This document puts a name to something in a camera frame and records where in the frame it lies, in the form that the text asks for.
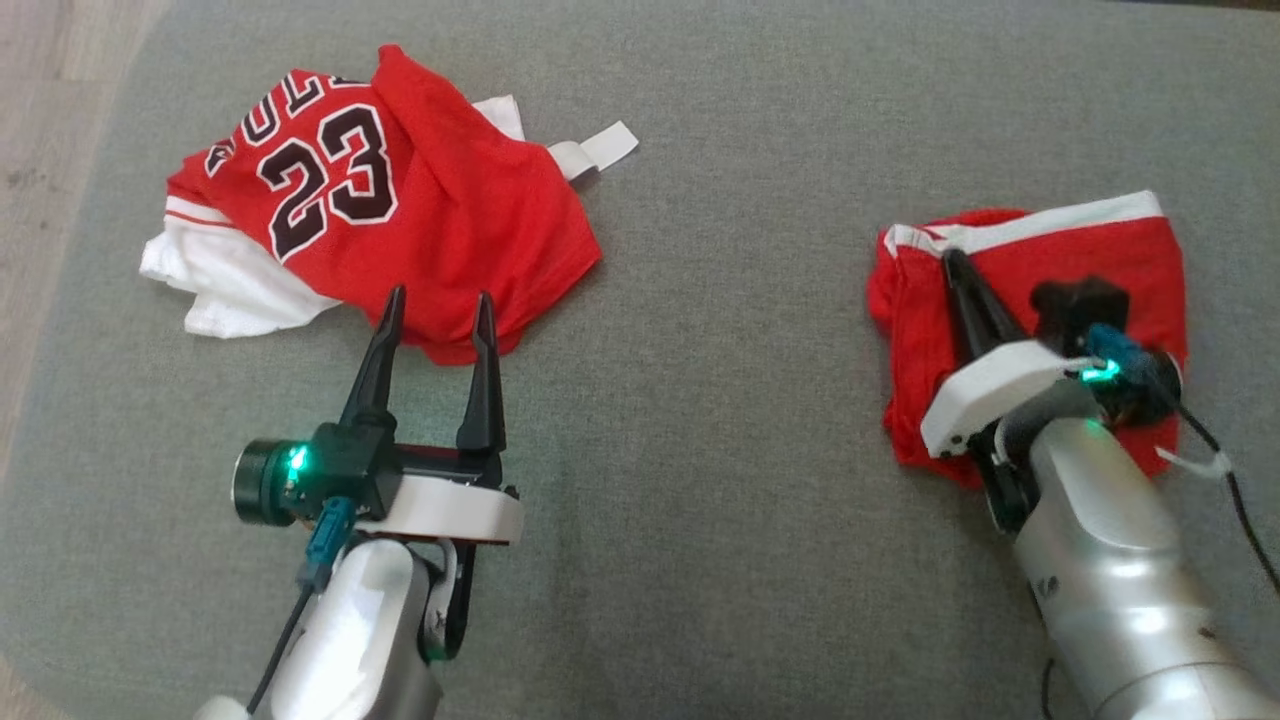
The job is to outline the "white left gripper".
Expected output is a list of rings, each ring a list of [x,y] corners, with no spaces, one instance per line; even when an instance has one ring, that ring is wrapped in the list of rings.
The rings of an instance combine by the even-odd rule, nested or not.
[[[352,427],[388,414],[396,351],[401,346],[407,290],[389,292],[387,305],[340,414]],[[457,448],[398,445],[396,498],[381,520],[362,518],[361,536],[402,543],[433,543],[444,565],[430,566],[421,639],[428,661],[456,657],[465,642],[480,544],[516,544],[524,530],[518,491],[503,486],[500,452],[506,450],[506,410],[500,382],[500,347],[492,296],[481,292],[474,320],[474,372]]]

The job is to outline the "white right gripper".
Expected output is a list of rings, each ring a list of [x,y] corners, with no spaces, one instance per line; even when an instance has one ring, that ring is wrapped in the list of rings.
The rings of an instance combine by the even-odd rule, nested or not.
[[[940,387],[920,438],[932,459],[966,455],[979,470],[995,525],[1016,534],[1041,498],[1027,466],[1034,439],[1055,420],[1096,416],[1094,396],[1075,375],[1091,363],[1028,340],[963,250],[946,250],[942,268],[961,368]]]

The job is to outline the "red shorts with white waistband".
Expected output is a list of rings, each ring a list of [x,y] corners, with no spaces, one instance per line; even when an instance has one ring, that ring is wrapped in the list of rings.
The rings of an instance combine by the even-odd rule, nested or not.
[[[920,424],[937,389],[957,369],[941,261],[965,251],[1025,331],[1044,282],[1101,277],[1130,297],[1126,333],[1139,345],[1188,360],[1181,249],[1149,191],[1046,211],[991,208],[924,225],[893,224],[878,236],[867,283],[870,316],[890,343],[890,401],[883,423],[899,462],[977,489],[965,459],[932,457]]]

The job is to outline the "red number 23 basketball jersey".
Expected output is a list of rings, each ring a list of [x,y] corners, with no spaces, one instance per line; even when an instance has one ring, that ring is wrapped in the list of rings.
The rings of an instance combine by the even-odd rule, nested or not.
[[[639,146],[617,122],[527,141],[509,95],[468,101],[396,45],[369,81],[289,70],[168,178],[140,274],[191,295],[191,334],[291,331],[339,306],[371,322],[403,287],[403,340],[475,357],[480,293],[508,352],[600,260],[575,182]]]

